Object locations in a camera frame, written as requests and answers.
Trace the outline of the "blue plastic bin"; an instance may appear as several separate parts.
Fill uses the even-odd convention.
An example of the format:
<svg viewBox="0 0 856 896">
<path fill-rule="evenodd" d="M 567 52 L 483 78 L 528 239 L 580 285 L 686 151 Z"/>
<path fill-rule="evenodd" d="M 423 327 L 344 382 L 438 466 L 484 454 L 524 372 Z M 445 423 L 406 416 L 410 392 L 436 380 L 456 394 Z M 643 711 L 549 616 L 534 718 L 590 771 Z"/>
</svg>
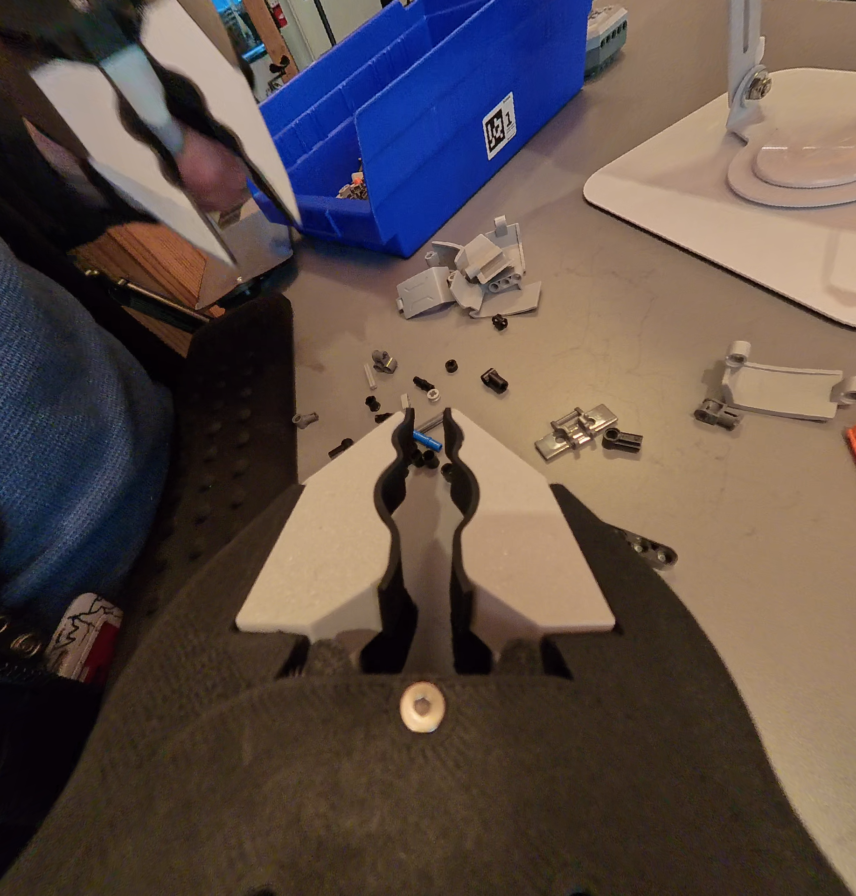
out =
<svg viewBox="0 0 856 896">
<path fill-rule="evenodd" d="M 394 2 L 293 77 L 259 109 L 301 232 L 411 256 L 578 94 L 591 6 Z"/>
</svg>

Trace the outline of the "grey toy block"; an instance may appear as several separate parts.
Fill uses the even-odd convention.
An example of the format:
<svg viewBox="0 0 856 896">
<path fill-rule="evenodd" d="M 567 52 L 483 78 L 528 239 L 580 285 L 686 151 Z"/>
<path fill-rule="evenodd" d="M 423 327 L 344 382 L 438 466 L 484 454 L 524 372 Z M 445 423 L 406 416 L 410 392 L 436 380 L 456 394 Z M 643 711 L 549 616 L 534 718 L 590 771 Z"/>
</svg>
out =
<svg viewBox="0 0 856 896">
<path fill-rule="evenodd" d="M 620 4 L 593 5 L 588 16 L 585 80 L 588 82 L 613 63 L 624 48 L 627 10 Z"/>
</svg>

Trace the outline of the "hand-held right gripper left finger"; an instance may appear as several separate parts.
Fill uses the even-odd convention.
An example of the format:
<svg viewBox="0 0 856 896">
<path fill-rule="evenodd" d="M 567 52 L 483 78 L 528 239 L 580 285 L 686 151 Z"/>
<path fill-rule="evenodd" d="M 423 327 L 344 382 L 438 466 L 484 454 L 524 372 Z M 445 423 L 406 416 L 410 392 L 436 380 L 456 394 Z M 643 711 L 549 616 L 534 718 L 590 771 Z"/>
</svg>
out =
<svg viewBox="0 0 856 896">
<path fill-rule="evenodd" d="M 393 413 L 310 476 L 235 624 L 311 643 L 358 634 L 366 673 L 403 670 L 418 609 L 404 586 L 394 512 L 406 497 L 414 412 Z"/>
</svg>

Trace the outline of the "person's left hand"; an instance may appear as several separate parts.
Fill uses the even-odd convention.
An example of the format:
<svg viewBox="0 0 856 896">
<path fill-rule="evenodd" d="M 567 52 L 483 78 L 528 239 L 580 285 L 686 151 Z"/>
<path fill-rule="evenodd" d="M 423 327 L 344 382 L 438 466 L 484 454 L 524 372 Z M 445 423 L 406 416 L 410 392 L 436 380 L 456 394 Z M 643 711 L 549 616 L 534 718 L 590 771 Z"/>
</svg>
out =
<svg viewBox="0 0 856 896">
<path fill-rule="evenodd" d="M 220 142 L 188 126 L 174 160 L 190 199 L 202 211 L 224 213 L 241 207 L 250 195 L 247 168 Z"/>
</svg>

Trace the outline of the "light grey flat panel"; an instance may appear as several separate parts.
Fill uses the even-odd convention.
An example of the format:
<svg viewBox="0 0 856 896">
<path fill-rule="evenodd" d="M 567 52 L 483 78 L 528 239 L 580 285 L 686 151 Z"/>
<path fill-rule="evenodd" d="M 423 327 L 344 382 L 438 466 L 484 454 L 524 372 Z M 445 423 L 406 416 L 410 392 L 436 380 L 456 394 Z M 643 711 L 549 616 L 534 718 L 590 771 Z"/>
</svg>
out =
<svg viewBox="0 0 856 896">
<path fill-rule="evenodd" d="M 535 311 L 542 295 L 542 282 L 519 283 L 498 293 L 485 292 L 480 308 L 471 310 L 472 319 L 492 318 L 496 315 L 504 317 L 522 315 Z"/>
</svg>

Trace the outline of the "light grey curved panel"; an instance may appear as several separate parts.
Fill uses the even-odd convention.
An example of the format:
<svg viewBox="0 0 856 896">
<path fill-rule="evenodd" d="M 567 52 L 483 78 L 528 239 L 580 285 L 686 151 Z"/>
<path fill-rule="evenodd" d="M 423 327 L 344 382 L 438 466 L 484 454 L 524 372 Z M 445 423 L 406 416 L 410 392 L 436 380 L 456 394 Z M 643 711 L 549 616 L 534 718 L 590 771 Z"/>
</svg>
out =
<svg viewBox="0 0 856 896">
<path fill-rule="evenodd" d="M 431 266 L 397 286 L 397 309 L 404 319 L 412 319 L 435 308 L 454 304 L 449 287 L 450 270 Z"/>
</svg>

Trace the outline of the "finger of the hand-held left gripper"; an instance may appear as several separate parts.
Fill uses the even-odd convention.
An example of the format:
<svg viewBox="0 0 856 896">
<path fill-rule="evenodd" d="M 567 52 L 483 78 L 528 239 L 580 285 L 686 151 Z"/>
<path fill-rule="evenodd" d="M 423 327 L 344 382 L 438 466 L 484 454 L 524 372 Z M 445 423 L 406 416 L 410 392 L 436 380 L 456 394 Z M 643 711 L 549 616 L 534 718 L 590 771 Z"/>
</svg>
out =
<svg viewBox="0 0 856 896">
<path fill-rule="evenodd" d="M 195 89 L 210 124 L 225 134 L 258 190 L 300 230 L 298 204 L 285 165 L 241 69 L 176 1 L 145 5 L 140 41 L 159 66 Z"/>
<path fill-rule="evenodd" d="M 82 144 L 91 167 L 126 201 L 222 263 L 235 263 L 212 221 L 167 176 L 150 142 L 126 128 L 118 92 L 100 69 L 54 60 L 37 67 L 31 77 Z"/>
</svg>

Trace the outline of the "grey flat link piece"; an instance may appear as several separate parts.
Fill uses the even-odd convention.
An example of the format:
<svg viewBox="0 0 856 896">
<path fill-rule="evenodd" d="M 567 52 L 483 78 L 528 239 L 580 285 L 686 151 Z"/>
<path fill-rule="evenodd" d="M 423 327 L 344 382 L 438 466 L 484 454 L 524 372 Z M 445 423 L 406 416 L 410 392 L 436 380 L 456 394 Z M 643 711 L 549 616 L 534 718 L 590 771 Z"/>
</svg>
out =
<svg viewBox="0 0 856 896">
<path fill-rule="evenodd" d="M 576 452 L 593 442 L 605 430 L 615 427 L 618 421 L 618 416 L 605 405 L 600 404 L 589 410 L 576 407 L 563 417 L 552 420 L 550 431 L 534 442 L 534 447 L 546 462 L 550 462 L 561 454 Z"/>
</svg>

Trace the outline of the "large light grey ringed panel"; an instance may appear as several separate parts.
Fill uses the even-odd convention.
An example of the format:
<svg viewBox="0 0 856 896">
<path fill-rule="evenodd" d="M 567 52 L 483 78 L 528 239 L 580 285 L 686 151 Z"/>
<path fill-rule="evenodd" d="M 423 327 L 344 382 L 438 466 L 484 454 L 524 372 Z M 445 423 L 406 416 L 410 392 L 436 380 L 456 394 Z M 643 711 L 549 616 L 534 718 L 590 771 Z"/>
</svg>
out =
<svg viewBox="0 0 856 896">
<path fill-rule="evenodd" d="M 748 342 L 732 342 L 724 358 L 722 393 L 732 408 L 770 416 L 826 422 L 856 404 L 856 375 L 841 370 L 758 364 Z"/>
</svg>

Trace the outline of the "dark grey connector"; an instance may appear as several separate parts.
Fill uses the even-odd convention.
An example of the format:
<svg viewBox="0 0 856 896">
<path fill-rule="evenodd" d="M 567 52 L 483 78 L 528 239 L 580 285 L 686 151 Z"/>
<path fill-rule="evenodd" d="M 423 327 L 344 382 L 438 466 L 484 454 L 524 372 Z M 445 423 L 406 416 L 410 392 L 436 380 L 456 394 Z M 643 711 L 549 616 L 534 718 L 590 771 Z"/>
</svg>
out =
<svg viewBox="0 0 856 896">
<path fill-rule="evenodd" d="M 705 398 L 695 408 L 693 416 L 696 421 L 726 431 L 734 431 L 743 420 L 743 415 L 717 399 Z"/>
</svg>

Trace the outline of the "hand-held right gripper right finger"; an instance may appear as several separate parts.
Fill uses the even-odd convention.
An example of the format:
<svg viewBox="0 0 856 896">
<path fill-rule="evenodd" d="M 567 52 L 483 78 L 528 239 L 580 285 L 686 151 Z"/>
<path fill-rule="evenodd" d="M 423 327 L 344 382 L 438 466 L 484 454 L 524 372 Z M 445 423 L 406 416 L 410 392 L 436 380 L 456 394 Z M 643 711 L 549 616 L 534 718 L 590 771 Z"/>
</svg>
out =
<svg viewBox="0 0 856 896">
<path fill-rule="evenodd" d="M 449 586 L 456 672 L 489 673 L 513 642 L 613 631 L 613 611 L 546 478 L 458 409 L 444 410 L 443 427 L 462 516 Z"/>
</svg>

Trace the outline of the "small black pins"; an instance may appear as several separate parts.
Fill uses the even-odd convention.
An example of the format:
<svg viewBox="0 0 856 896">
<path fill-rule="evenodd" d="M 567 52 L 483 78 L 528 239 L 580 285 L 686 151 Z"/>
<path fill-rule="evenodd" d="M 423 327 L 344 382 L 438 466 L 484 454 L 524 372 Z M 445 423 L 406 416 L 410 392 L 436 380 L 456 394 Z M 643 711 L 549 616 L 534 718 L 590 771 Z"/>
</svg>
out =
<svg viewBox="0 0 856 896">
<path fill-rule="evenodd" d="M 515 390 L 503 359 L 505 332 L 456 311 L 370 320 L 362 333 L 340 331 L 302 346 L 301 411 L 319 418 L 298 437 L 303 479 L 404 409 L 440 441 L 440 424 L 429 422 L 444 408 L 493 408 Z"/>
</svg>

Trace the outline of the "light grey panel with clip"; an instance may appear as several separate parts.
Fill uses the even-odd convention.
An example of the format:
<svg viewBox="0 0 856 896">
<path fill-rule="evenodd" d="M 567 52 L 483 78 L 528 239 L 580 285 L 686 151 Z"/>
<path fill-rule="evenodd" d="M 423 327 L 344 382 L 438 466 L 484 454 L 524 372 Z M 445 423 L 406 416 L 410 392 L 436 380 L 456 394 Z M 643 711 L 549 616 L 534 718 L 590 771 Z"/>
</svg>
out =
<svg viewBox="0 0 856 896">
<path fill-rule="evenodd" d="M 508 224 L 506 216 L 501 215 L 494 218 L 494 230 L 488 232 L 486 236 L 503 252 L 508 260 L 508 266 L 514 273 L 523 276 L 525 260 L 520 226 L 517 223 Z"/>
</svg>

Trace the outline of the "light grey block with holes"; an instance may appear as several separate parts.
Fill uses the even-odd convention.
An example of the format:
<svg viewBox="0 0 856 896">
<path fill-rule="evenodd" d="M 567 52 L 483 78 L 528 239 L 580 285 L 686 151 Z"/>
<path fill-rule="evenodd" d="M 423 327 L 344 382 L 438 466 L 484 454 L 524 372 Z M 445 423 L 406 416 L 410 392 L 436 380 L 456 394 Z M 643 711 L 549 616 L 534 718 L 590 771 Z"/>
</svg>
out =
<svg viewBox="0 0 856 896">
<path fill-rule="evenodd" d="M 449 287 L 456 305 L 469 312 L 480 308 L 485 292 L 501 292 L 523 279 L 508 266 L 506 256 L 486 233 L 456 248 L 453 263 Z"/>
</svg>

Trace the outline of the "person's left forearm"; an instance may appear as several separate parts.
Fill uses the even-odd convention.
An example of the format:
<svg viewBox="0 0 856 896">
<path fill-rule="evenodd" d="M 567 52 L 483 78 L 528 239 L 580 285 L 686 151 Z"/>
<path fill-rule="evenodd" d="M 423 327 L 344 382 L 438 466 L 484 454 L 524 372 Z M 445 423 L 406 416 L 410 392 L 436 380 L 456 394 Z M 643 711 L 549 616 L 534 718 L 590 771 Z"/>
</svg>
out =
<svg viewBox="0 0 856 896">
<path fill-rule="evenodd" d="M 0 91 L 0 235 L 5 240 L 35 236 L 67 251 L 135 222 L 154 223 L 154 218 L 105 183 L 88 182 L 73 161 L 64 170 L 54 167 Z"/>
</svg>

